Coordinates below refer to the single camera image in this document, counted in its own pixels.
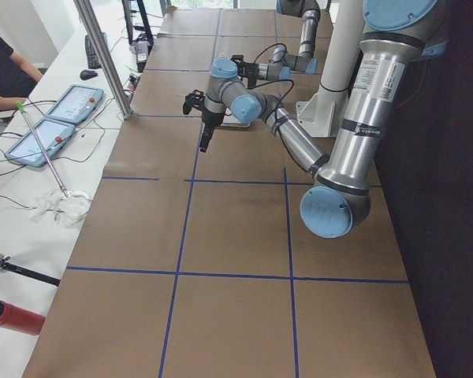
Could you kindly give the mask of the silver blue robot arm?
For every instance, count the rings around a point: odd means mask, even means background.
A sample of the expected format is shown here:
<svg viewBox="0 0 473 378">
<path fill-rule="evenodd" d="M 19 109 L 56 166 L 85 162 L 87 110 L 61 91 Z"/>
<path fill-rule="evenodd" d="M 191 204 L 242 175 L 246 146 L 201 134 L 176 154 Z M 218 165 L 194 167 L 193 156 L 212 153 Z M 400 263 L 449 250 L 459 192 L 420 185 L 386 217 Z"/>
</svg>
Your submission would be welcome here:
<svg viewBox="0 0 473 378">
<path fill-rule="evenodd" d="M 231 60 L 236 63 L 237 75 L 248 80 L 248 88 L 255 87 L 258 80 L 287 80 L 291 72 L 316 73 L 315 40 L 321 19 L 318 3 L 280 0 L 276 1 L 276 13 L 302 20 L 299 52 L 291 54 L 284 43 L 275 43 L 263 50 L 253 62 L 246 62 L 243 55 L 233 55 Z"/>
<path fill-rule="evenodd" d="M 184 111 L 201 111 L 201 151 L 227 113 L 246 125 L 265 122 L 315 181 L 300 203 L 306 227 L 323 238 L 342 237 L 370 212 L 367 172 L 407 66 L 445 51 L 449 3 L 343 1 L 318 91 L 298 103 L 296 114 L 276 96 L 259 93 L 255 81 L 314 72 L 320 8 L 315 1 L 279 1 L 277 12 L 302 20 L 299 53 L 279 47 L 268 65 L 215 59 L 206 91 L 189 94 Z"/>
</svg>

